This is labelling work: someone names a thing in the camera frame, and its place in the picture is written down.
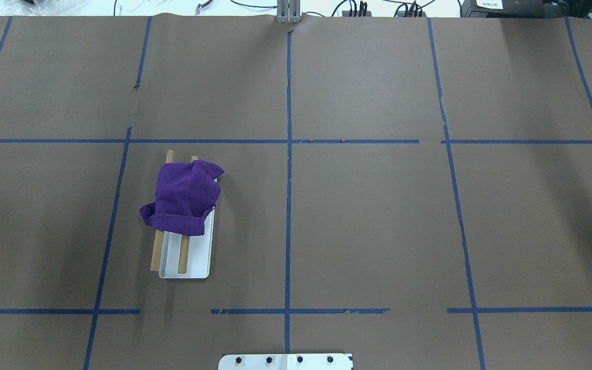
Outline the black electronics box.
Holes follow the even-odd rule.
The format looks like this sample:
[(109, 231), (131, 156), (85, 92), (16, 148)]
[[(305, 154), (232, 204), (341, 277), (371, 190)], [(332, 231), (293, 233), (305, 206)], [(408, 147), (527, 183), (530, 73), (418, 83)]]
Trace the black electronics box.
[(585, 18), (592, 1), (463, 1), (463, 18), (554, 19)]

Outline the purple towel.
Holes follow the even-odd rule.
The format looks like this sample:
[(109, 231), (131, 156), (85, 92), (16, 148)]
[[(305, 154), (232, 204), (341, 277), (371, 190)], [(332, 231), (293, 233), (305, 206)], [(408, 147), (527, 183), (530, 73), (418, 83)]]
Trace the purple towel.
[(160, 167), (155, 201), (139, 209), (148, 227), (181, 234), (205, 234), (207, 216), (215, 209), (224, 170), (213, 162), (169, 162)]

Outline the black power strip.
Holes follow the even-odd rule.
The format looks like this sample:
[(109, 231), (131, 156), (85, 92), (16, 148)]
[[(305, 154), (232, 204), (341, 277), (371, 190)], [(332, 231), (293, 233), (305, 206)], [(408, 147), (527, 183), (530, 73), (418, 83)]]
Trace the black power strip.
[(345, 18), (360, 18), (360, 17), (370, 17), (372, 16), (371, 12), (368, 10), (368, 2), (365, 1), (345, 1), (348, 3), (347, 10), (341, 10), (341, 7), (338, 8), (339, 14)]
[(423, 18), (425, 13), (423, 6), (417, 1), (399, 3), (397, 9), (393, 12), (394, 18)]

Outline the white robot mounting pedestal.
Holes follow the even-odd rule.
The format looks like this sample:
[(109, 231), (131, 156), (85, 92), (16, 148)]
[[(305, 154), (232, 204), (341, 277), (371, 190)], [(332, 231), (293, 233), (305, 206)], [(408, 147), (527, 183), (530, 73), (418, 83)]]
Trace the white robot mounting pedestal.
[(353, 369), (351, 354), (228, 354), (220, 358), (218, 369)]

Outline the white towel rack base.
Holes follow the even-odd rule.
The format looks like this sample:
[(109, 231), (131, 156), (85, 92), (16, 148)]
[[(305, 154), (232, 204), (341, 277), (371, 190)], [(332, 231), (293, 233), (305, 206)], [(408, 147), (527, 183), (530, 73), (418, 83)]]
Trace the white towel rack base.
[(162, 279), (201, 280), (206, 279), (211, 270), (212, 239), (216, 210), (205, 219), (205, 233), (189, 237), (189, 250), (186, 272), (178, 272), (181, 236), (171, 232), (163, 234), (162, 253), (158, 276)]

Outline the inner wooden rack bar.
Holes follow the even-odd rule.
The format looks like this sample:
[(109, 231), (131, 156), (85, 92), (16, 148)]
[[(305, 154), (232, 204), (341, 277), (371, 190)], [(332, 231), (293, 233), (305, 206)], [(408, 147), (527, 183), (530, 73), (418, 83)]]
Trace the inner wooden rack bar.
[(186, 274), (188, 266), (188, 256), (190, 253), (190, 237), (180, 236), (178, 274)]

